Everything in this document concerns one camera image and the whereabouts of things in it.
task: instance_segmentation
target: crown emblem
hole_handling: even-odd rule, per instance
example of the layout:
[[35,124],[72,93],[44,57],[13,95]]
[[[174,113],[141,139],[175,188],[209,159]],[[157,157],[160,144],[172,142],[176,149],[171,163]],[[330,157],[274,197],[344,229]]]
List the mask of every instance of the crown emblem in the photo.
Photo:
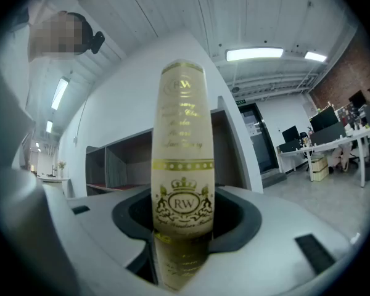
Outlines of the crown emblem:
[[171,188],[173,191],[181,191],[181,190],[188,190],[188,191],[194,191],[196,190],[197,182],[194,180],[187,180],[185,177],[183,177],[181,180],[172,180],[171,182]]

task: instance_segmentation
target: gold band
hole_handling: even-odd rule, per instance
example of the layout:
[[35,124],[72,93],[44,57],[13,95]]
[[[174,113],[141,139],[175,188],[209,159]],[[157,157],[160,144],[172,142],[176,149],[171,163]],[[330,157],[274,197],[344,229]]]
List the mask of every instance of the gold band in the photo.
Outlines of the gold band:
[[194,64],[190,64],[189,62],[176,62],[175,64],[164,68],[163,71],[162,71],[162,74],[164,74],[167,71],[169,71],[170,69],[176,68],[176,67],[188,67],[188,68],[196,69],[199,72],[204,72],[202,68],[200,68],[199,66],[196,66]]
[[214,159],[154,159],[152,169],[167,171],[202,171],[214,169]]

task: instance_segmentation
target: cream bottle label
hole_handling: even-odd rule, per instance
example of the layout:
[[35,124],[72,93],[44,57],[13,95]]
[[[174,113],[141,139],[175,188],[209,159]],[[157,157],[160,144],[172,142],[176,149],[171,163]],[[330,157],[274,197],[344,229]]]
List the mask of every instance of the cream bottle label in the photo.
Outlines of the cream bottle label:
[[152,141],[154,227],[178,239],[212,230],[215,185],[211,115],[203,70],[165,68]]

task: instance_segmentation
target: computer monitor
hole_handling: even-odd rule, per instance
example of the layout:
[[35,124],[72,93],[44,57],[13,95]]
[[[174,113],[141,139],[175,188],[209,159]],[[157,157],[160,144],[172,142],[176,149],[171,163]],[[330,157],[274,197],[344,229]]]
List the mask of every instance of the computer monitor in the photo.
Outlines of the computer monitor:
[[359,90],[357,93],[355,93],[349,98],[349,100],[357,109],[360,109],[364,104],[366,104],[366,99],[364,98],[362,90]]
[[337,119],[333,108],[330,106],[321,113],[315,115],[311,120],[311,126],[313,127],[314,133],[323,130],[329,126],[336,124],[339,120]]
[[285,142],[296,141],[300,139],[296,126],[293,126],[282,132]]

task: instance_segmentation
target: glass door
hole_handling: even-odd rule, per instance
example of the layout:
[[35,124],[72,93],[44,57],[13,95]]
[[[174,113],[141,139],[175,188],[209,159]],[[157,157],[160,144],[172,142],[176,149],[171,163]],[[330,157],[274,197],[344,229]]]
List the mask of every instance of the glass door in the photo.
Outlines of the glass door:
[[270,135],[256,104],[239,107],[257,155],[260,173],[278,168],[276,153]]

